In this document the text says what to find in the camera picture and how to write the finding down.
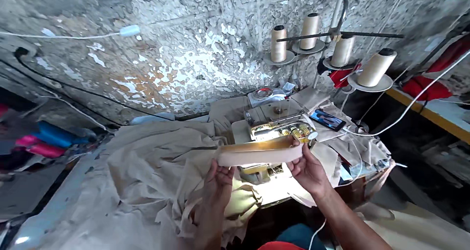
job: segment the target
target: yellow table edge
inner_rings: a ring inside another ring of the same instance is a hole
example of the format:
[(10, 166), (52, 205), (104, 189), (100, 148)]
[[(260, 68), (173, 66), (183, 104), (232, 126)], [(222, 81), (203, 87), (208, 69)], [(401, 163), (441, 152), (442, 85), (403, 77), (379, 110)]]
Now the yellow table edge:
[[(387, 95), (391, 96), (392, 98), (396, 99), (397, 101), (401, 102), (402, 104), (408, 106), (412, 99), (407, 97), (406, 95), (403, 95), (396, 89), (392, 88), (387, 91), (385, 91)], [(412, 106), (411, 109), (414, 110), (415, 112), (419, 112), (422, 108), (422, 104), (415, 102)], [(462, 141), (466, 142), (467, 144), (470, 144), (470, 133), (461, 127), (453, 124), (452, 122), (446, 120), (439, 114), (424, 108), (423, 111), (421, 112), (421, 116), (425, 117), (426, 119), (430, 120), (437, 126), (443, 128), (444, 130), (448, 131), (449, 133), (453, 134), (455, 137), (458, 139), (461, 139)]]

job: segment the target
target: table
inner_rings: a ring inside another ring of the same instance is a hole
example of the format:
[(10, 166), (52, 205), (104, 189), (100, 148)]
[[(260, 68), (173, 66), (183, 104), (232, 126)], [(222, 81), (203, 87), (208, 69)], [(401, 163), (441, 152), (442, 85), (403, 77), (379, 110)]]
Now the table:
[[(391, 88), (385, 93), (406, 106), (413, 100), (410, 95), (397, 88)], [(423, 102), (415, 102), (411, 107), (412, 110), (418, 113), (422, 108)], [(457, 104), (437, 99), (429, 101), (421, 112), (421, 116), (453, 134), (458, 139), (470, 144), (470, 124), (462, 119), (464, 115), (468, 115), (466, 110), (460, 108)]]

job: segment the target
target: pink fabric roll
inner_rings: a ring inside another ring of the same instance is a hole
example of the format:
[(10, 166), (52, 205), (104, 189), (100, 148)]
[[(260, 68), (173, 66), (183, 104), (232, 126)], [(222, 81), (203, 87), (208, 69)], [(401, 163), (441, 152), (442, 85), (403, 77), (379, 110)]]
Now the pink fabric roll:
[(36, 155), (42, 155), (43, 157), (47, 158), (57, 158), (63, 155), (65, 149), (58, 148), (45, 143), (38, 143), (29, 147), (27, 151)]
[(34, 135), (25, 135), (22, 138), (16, 140), (15, 145), (18, 146), (31, 146), (40, 143), (41, 140)]

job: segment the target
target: thread stand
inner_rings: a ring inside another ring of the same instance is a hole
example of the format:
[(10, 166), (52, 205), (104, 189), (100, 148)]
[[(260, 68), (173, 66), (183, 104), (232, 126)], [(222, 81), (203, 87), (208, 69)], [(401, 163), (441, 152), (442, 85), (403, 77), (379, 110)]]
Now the thread stand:
[(282, 62), (273, 62), (271, 61), (271, 52), (267, 53), (264, 55), (263, 57), (263, 62), (267, 65), (270, 65), (270, 66), (283, 66), (283, 65), (286, 65), (290, 62), (292, 62), (294, 60), (294, 53), (287, 50), (286, 51), (286, 59)]
[(292, 50), (296, 52), (297, 54), (313, 54), (313, 53), (320, 52), (321, 50), (323, 50), (323, 48), (325, 48), (325, 42), (322, 40), (318, 40), (318, 39), (315, 43), (315, 47), (312, 49), (308, 49), (308, 50), (304, 50), (300, 48), (300, 41), (296, 41), (292, 45)]
[(391, 77), (387, 76), (386, 74), (384, 74), (382, 76), (382, 78), (380, 79), (379, 83), (373, 87), (365, 87), (365, 86), (361, 86), (357, 83), (357, 78), (358, 78), (358, 74), (352, 74), (348, 77), (348, 83), (353, 87), (355, 88), (356, 90), (359, 90), (359, 91), (364, 91), (364, 92), (382, 92), (382, 91), (385, 91), (389, 88), (392, 87), (393, 85), (393, 80), (391, 79)]
[(331, 69), (331, 70), (350, 70), (350, 69), (353, 69), (357, 62), (360, 60), (360, 59), (354, 59), (354, 58), (351, 58), (349, 59), (349, 63), (347, 65), (345, 65), (344, 67), (334, 67), (331, 65), (331, 58), (332, 56), (328, 57), (328, 58), (325, 58), (325, 60), (323, 60), (323, 65), (328, 68), (328, 69)]

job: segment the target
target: black cable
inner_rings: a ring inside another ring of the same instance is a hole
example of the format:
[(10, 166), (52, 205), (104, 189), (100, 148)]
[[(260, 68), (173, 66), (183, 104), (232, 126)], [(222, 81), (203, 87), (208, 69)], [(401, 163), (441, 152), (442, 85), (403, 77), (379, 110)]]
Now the black cable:
[[(414, 77), (411, 78), (411, 80), (413, 80), (416, 84), (418, 84), (418, 86), (424, 90), (424, 86), (418, 81), (416, 80)], [(428, 94), (428, 91), (425, 92), (426, 94), (426, 101), (424, 102), (423, 106), (421, 107), (420, 111), (418, 112), (418, 114), (421, 114), (421, 112), (423, 112), (424, 108), (426, 108), (426, 105), (428, 104), (429, 102), (429, 94)]]
[(67, 84), (67, 83), (65, 83), (65, 82), (62, 82), (62, 81), (60, 81), (60, 80), (57, 80), (57, 79), (55, 79), (55, 78), (52, 78), (52, 77), (49, 77), (49, 76), (47, 76), (47, 75), (45, 75), (45, 74), (39, 73), (38, 71), (36, 71), (36, 70), (34, 70), (34, 69), (28, 67), (25, 63), (23, 63), (23, 61), (21, 61), (20, 56), (21, 56), (21, 55), (25, 55), (25, 54), (27, 54), (27, 53), (28, 53), (28, 51), (27, 51), (26, 49), (20, 47), (20, 48), (18, 48), (18, 49), (15, 51), (14, 54), (15, 54), (15, 58), (16, 58), (16, 60), (18, 61), (18, 63), (20, 63), (23, 67), (26, 67), (28, 70), (30, 70), (31, 72), (33, 72), (33, 73), (35, 73), (35, 74), (37, 74), (37, 75), (39, 75), (39, 76), (42, 76), (42, 77), (44, 77), (44, 78), (50, 79), (50, 80), (52, 80), (52, 81), (55, 81), (55, 82), (57, 82), (57, 83), (59, 83), (59, 84), (61, 84), (61, 85), (64, 85), (64, 86), (67, 86), (67, 87), (70, 87), (70, 88), (74, 88), (74, 89), (76, 89), (76, 90), (83, 91), (83, 92), (88, 93), (88, 94), (91, 94), (91, 95), (95, 95), (95, 96), (98, 96), (98, 97), (105, 98), (105, 99), (107, 99), (107, 100), (109, 100), (109, 101), (112, 101), (112, 102), (114, 102), (114, 103), (116, 103), (116, 104), (119, 104), (119, 105), (121, 105), (121, 106), (127, 107), (127, 108), (129, 108), (129, 109), (133, 109), (133, 110), (135, 110), (135, 111), (142, 112), (142, 113), (144, 113), (144, 114), (151, 115), (151, 116), (155, 116), (155, 117), (158, 117), (158, 118), (162, 118), (162, 119), (165, 119), (165, 120), (168, 120), (168, 121), (173, 121), (173, 120), (171, 120), (171, 119), (168, 119), (168, 118), (165, 118), (165, 117), (162, 117), (162, 116), (158, 116), (158, 115), (155, 115), (155, 114), (151, 114), (151, 113), (145, 112), (145, 111), (143, 111), (143, 110), (140, 110), (140, 109), (137, 109), (137, 108), (128, 106), (128, 105), (126, 105), (126, 104), (120, 103), (119, 101), (114, 100), (114, 99), (112, 99), (112, 98), (109, 98), (109, 97), (106, 97), (106, 96), (103, 96), (103, 95), (100, 95), (100, 94), (97, 94), (97, 93), (94, 93), (94, 92), (91, 92), (91, 91), (86, 91), (86, 90), (81, 89), (81, 88), (79, 88), (79, 87), (76, 87), (76, 86), (73, 86), (73, 85), (69, 85), (69, 84)]
[(7, 66), (9, 66), (9, 67), (11, 67), (11, 68), (13, 68), (13, 69), (15, 69), (18, 73), (24, 75), (26, 78), (32, 80), (34, 83), (38, 84), (39, 86), (41, 86), (41, 87), (43, 87), (43, 88), (45, 88), (45, 89), (54, 91), (55, 93), (57, 93), (58, 95), (60, 95), (60, 96), (62, 96), (62, 97), (67, 97), (67, 98), (69, 98), (69, 99), (72, 100), (73, 102), (75, 102), (75, 103), (77, 103), (78, 105), (80, 105), (80, 106), (86, 108), (86, 109), (89, 110), (90, 112), (92, 112), (92, 113), (94, 113), (94, 114), (96, 114), (96, 115), (102, 117), (103, 119), (105, 119), (105, 120), (107, 120), (107, 121), (110, 121), (110, 122), (112, 122), (112, 123), (115, 123), (115, 124), (117, 124), (117, 125), (119, 125), (119, 126), (123, 126), (122, 124), (120, 124), (120, 123), (118, 123), (118, 122), (116, 122), (116, 121), (113, 121), (113, 120), (111, 120), (111, 119), (109, 119), (109, 118), (107, 118), (107, 117), (101, 115), (100, 113), (98, 113), (98, 112), (96, 112), (96, 111), (90, 109), (90, 108), (87, 107), (86, 105), (80, 103), (79, 101), (74, 100), (73, 98), (71, 98), (71, 97), (69, 97), (69, 96), (67, 96), (67, 95), (65, 95), (65, 94), (63, 94), (63, 93), (61, 93), (60, 91), (57, 91), (56, 89), (53, 89), (53, 88), (50, 88), (50, 87), (44, 85), (43, 83), (41, 83), (41, 82), (37, 81), (36, 79), (32, 78), (31, 76), (27, 75), (25, 72), (21, 71), (20, 69), (18, 69), (18, 68), (16, 68), (16, 67), (10, 65), (9, 63), (3, 61), (2, 59), (0, 59), (0, 62), (4, 63), (5, 65), (7, 65)]

